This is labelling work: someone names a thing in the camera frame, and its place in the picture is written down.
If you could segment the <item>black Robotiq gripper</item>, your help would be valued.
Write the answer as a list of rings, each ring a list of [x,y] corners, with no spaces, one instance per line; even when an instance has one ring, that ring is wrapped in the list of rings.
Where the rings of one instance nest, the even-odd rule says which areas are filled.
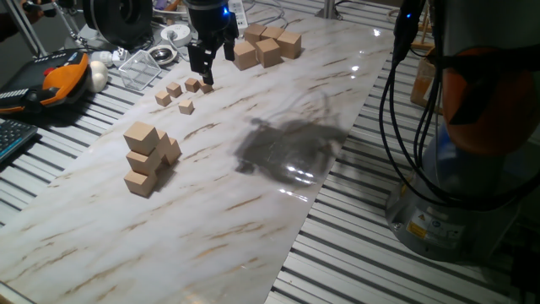
[[[205,84],[213,84],[214,51],[205,46],[222,46],[224,57],[235,60],[235,39],[239,31],[236,16],[230,11],[228,0],[185,0],[189,20],[198,33],[198,44],[187,46],[191,70],[198,73]]]

